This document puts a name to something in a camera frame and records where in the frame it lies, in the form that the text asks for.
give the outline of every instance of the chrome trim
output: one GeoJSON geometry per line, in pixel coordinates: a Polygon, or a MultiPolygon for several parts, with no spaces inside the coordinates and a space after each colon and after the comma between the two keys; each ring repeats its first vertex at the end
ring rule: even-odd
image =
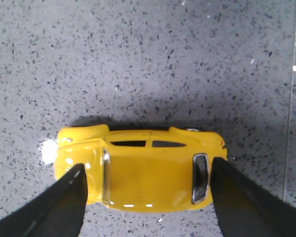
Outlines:
{"type": "Polygon", "coordinates": [[[109,203],[110,202],[110,181],[108,180],[108,175],[109,175],[109,165],[111,162],[111,157],[110,154],[107,152],[107,150],[103,149],[103,154],[102,154],[102,164],[103,164],[103,202],[104,203],[109,203]]]}
{"type": "Polygon", "coordinates": [[[197,128],[186,128],[186,131],[200,132],[201,130],[197,128]]]}
{"type": "Polygon", "coordinates": [[[195,154],[193,156],[193,172],[192,172],[192,204],[197,204],[201,201],[203,201],[207,195],[208,195],[208,191],[209,191],[209,186],[210,186],[210,173],[209,173],[209,161],[208,161],[208,156],[206,153],[198,153],[195,154]],[[204,156],[206,159],[206,165],[207,165],[207,185],[206,185],[206,192],[203,198],[199,199],[199,200],[195,200],[195,189],[194,189],[194,167],[195,167],[195,161],[196,158],[199,156],[204,156]]]}

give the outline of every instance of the speckled floor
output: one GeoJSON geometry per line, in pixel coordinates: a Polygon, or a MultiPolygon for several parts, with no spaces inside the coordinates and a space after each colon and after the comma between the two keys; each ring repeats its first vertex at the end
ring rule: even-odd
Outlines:
{"type": "MultiPolygon", "coordinates": [[[[229,160],[296,206],[296,0],[0,1],[0,218],[54,182],[63,126],[220,133],[229,160]]],[[[88,206],[80,236],[220,237],[213,206],[88,206]]]]}

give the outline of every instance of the side window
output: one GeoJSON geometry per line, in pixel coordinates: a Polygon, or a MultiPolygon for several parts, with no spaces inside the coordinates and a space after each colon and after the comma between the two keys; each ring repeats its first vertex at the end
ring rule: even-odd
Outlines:
{"type": "Polygon", "coordinates": [[[144,147],[146,141],[118,141],[111,142],[115,146],[126,146],[126,147],[144,147]]]}
{"type": "Polygon", "coordinates": [[[152,147],[185,147],[186,144],[180,142],[168,142],[168,141],[153,141],[152,147]]]}

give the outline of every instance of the yellow toy car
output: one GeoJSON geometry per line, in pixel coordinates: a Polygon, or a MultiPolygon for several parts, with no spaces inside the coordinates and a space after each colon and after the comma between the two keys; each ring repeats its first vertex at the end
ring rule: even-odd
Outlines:
{"type": "Polygon", "coordinates": [[[196,129],[110,131],[105,124],[65,127],[58,133],[55,177],[83,163],[87,204],[123,211],[171,212],[212,202],[214,157],[226,159],[224,140],[196,129]]]}

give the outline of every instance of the terrazzo floor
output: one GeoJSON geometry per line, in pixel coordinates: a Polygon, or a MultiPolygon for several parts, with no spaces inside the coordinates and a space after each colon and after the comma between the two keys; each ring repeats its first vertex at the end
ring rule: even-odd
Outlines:
{"type": "MultiPolygon", "coordinates": [[[[0,1],[0,218],[53,184],[64,126],[201,127],[296,207],[296,0],[0,1]]],[[[212,205],[87,206],[81,237],[221,237],[212,205]]]]}

